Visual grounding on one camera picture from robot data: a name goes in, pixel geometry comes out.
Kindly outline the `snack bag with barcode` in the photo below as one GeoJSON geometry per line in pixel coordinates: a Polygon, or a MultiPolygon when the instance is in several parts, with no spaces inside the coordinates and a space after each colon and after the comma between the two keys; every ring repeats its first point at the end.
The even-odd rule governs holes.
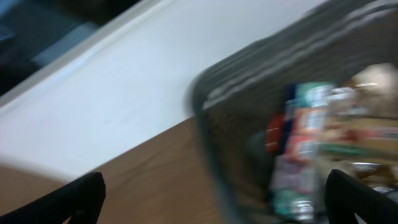
{"type": "Polygon", "coordinates": [[[370,65],[351,77],[356,102],[371,116],[397,118],[397,69],[390,63],[370,65]]]}

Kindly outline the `Kleenex tissue multipack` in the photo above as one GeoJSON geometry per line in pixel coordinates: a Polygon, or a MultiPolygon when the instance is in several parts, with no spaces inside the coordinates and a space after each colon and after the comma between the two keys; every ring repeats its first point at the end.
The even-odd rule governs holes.
{"type": "Polygon", "coordinates": [[[274,212],[299,223],[315,221],[318,180],[314,162],[333,87],[331,82],[288,87],[270,191],[274,212]]]}

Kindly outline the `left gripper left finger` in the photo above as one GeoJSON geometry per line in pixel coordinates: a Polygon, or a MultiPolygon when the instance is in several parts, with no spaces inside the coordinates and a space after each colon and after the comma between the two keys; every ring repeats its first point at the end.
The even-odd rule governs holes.
{"type": "Polygon", "coordinates": [[[106,198],[101,172],[90,172],[1,216],[1,224],[96,224],[106,198]]]}

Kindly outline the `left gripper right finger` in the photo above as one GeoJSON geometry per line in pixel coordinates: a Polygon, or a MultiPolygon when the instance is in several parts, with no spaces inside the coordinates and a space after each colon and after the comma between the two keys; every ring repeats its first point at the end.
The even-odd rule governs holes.
{"type": "Polygon", "coordinates": [[[397,224],[397,203],[333,169],[325,184],[324,196],[330,224],[357,224],[359,215],[367,224],[397,224]]]}

